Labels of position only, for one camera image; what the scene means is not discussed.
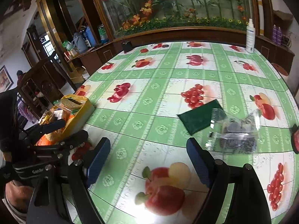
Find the green leaf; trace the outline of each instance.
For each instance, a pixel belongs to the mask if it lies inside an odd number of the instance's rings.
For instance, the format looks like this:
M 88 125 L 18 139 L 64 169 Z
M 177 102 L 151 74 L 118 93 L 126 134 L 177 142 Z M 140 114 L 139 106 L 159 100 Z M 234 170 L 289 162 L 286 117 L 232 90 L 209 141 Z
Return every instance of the green leaf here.
M 145 179 L 150 179 L 151 176 L 151 172 L 150 172 L 150 168 L 149 167 L 145 167 L 144 170 L 142 171 L 142 177 Z
M 147 199 L 150 197 L 150 194 L 145 194 L 143 192 L 139 192 L 136 196 L 135 196 L 135 204 L 136 205 L 141 205 L 144 202 L 147 201 Z

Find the spray bottle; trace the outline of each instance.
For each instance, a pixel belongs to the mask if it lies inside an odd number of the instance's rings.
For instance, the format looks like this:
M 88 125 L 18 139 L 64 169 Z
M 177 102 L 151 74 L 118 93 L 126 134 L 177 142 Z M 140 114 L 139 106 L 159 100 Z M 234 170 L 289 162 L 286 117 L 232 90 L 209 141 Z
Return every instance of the spray bottle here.
M 246 51 L 249 53 L 255 51 L 255 28 L 253 27 L 252 19 L 249 19 L 249 24 L 246 28 Z

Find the clear plastic package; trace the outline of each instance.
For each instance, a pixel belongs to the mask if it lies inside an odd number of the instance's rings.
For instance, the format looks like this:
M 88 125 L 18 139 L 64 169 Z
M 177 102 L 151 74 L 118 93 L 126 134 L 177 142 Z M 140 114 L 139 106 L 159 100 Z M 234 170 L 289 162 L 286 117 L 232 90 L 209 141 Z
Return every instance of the clear plastic package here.
M 206 147 L 224 153 L 252 153 L 256 151 L 260 116 L 258 110 L 244 119 L 229 115 L 222 109 L 213 109 L 211 132 Z

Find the picture frame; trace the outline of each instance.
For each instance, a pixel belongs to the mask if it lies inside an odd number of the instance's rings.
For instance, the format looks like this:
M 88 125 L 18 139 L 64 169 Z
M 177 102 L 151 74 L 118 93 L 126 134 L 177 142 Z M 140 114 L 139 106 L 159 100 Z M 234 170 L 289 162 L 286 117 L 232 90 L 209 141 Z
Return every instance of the picture frame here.
M 0 69 L 0 93 L 9 90 L 9 88 L 13 85 L 13 80 L 5 66 L 2 66 Z

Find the black cap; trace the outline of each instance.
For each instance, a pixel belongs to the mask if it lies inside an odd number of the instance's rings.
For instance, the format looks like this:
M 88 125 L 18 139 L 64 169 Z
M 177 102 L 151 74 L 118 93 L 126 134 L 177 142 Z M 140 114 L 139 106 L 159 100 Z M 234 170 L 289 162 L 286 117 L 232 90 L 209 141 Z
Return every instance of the black cap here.
M 21 71 L 21 70 L 18 70 L 17 71 L 17 76 L 20 76 L 20 75 L 22 75 L 23 74 L 23 72 Z

